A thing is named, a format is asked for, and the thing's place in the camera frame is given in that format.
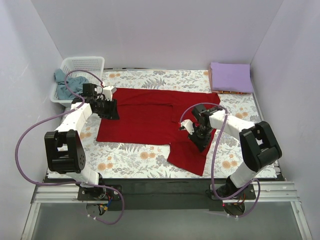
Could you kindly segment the red t shirt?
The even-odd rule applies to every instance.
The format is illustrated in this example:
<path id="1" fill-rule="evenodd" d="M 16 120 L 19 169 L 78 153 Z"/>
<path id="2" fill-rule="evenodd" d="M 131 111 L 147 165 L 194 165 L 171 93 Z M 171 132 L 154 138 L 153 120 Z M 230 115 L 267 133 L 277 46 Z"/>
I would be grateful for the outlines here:
<path id="1" fill-rule="evenodd" d="M 209 150 L 200 152 L 188 132 L 179 129 L 180 117 L 192 119 L 192 113 L 185 112 L 192 105 L 219 104 L 216 93 L 119 88 L 114 97 L 119 119 L 101 120 L 98 142 L 169 145 L 169 163 L 203 175 Z"/>

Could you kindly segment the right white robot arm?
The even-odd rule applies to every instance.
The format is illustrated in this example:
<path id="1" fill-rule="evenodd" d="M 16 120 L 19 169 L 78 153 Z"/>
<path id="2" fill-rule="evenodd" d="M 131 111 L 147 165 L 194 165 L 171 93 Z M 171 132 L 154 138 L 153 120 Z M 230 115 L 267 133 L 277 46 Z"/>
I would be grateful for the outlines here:
<path id="1" fill-rule="evenodd" d="M 282 157 L 282 150 L 266 121 L 258 123 L 245 121 L 229 115 L 225 107 L 212 104 L 191 106 L 195 122 L 181 119 L 180 129 L 186 130 L 200 152 L 209 145 L 213 130 L 228 134 L 240 142 L 243 162 L 227 177 L 225 184 L 213 187 L 212 193 L 219 200 L 237 199 L 245 192 L 245 188 L 255 181 L 255 177 L 267 166 Z"/>

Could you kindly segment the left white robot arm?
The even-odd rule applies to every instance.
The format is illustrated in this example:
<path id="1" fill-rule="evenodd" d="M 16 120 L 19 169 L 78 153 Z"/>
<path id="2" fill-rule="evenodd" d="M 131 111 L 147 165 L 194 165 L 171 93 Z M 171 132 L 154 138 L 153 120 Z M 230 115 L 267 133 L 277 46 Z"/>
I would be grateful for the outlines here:
<path id="1" fill-rule="evenodd" d="M 85 83 L 82 93 L 71 102 L 69 113 L 55 131 L 49 131 L 44 136 L 48 168 L 52 172 L 71 177 L 82 193 L 95 200 L 108 200 L 113 196 L 113 190 L 103 185 L 103 177 L 94 171 L 86 162 L 80 133 L 92 114 L 101 119 L 119 120 L 117 100 L 113 98 L 116 87 L 102 87 L 93 83 Z"/>

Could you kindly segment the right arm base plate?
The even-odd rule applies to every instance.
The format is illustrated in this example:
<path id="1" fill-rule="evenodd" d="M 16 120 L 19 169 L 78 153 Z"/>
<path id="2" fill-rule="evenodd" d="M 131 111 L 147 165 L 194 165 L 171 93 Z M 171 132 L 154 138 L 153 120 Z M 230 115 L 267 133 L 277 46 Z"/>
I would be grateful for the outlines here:
<path id="1" fill-rule="evenodd" d="M 219 190 L 220 187 L 224 186 L 223 184 L 215 184 L 215 191 L 220 198 L 226 198 L 226 200 L 255 200 L 257 195 L 255 193 L 254 187 L 252 184 L 248 185 L 237 195 L 230 197 L 231 193 L 226 193 L 225 191 Z M 208 190 L 206 191 L 207 195 L 212 200 L 220 200 L 214 195 L 213 185 L 210 184 Z"/>

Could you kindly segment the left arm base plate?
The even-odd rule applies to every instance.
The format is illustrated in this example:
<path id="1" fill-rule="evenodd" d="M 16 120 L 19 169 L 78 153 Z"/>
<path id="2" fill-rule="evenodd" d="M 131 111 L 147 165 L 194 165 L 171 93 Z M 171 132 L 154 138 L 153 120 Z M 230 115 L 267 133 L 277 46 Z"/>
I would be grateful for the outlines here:
<path id="1" fill-rule="evenodd" d="M 79 187 L 78 201 L 120 201 L 121 185 L 108 185 L 104 187 Z"/>

